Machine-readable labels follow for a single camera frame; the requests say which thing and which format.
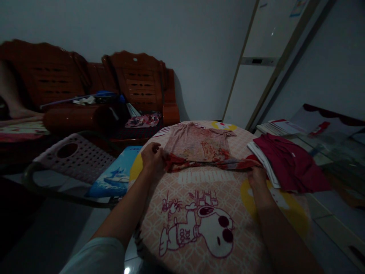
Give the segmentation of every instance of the snoopy print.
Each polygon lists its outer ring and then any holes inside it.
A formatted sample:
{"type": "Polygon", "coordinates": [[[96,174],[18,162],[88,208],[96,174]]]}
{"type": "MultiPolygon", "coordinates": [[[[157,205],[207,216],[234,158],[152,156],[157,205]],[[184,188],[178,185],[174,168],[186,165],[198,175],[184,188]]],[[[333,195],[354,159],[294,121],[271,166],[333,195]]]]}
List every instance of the snoopy print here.
{"type": "Polygon", "coordinates": [[[164,256],[167,250],[178,250],[203,237],[213,257],[225,258],[233,249],[233,220],[222,209],[212,205],[197,207],[193,202],[185,206],[186,222],[177,222],[174,218],[172,227],[164,227],[160,237],[159,255],[164,256]]]}

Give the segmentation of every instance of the forearm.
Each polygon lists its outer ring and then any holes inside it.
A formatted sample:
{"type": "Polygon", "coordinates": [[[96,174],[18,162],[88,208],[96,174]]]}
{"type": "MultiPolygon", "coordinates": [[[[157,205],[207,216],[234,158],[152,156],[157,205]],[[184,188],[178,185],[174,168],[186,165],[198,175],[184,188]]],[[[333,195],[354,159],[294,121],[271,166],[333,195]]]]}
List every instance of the forearm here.
{"type": "Polygon", "coordinates": [[[127,249],[129,240],[140,220],[146,203],[153,171],[143,169],[133,186],[115,206],[91,239],[114,237],[127,249]]]}
{"type": "Polygon", "coordinates": [[[261,232],[278,273],[323,273],[313,254],[280,211],[266,185],[253,188],[261,232]]]}

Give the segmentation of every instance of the pillow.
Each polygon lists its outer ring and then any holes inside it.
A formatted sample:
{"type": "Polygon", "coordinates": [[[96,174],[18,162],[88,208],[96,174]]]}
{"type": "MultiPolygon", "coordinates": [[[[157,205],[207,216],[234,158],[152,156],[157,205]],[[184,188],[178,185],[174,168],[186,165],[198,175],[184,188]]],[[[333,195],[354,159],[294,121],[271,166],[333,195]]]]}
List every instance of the pillow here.
{"type": "Polygon", "coordinates": [[[97,178],[85,197],[122,197],[127,193],[129,172],[142,146],[130,146],[97,178]]]}

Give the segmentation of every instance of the white wall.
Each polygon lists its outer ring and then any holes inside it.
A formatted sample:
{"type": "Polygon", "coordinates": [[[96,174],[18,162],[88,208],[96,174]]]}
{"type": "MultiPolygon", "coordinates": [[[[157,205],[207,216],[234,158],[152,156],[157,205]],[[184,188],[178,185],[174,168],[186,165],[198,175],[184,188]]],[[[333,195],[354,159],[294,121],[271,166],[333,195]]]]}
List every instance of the white wall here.
{"type": "Polygon", "coordinates": [[[2,0],[0,43],[18,38],[88,61],[127,50],[175,70],[182,120],[221,119],[255,0],[2,0]]]}
{"type": "Polygon", "coordinates": [[[265,116],[290,119],[308,103],[365,119],[365,2],[337,0],[265,116]]]}

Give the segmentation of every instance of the hand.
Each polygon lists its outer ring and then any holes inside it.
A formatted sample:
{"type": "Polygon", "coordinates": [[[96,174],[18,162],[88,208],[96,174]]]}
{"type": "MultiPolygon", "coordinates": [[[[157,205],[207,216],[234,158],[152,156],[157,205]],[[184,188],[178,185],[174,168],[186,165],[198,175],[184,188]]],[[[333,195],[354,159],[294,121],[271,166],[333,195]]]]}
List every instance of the hand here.
{"type": "Polygon", "coordinates": [[[251,188],[266,186],[266,169],[253,166],[248,174],[248,182],[251,188]]]}
{"type": "Polygon", "coordinates": [[[163,148],[159,143],[149,143],[142,151],[143,169],[149,172],[159,172],[165,167],[163,148]]]}

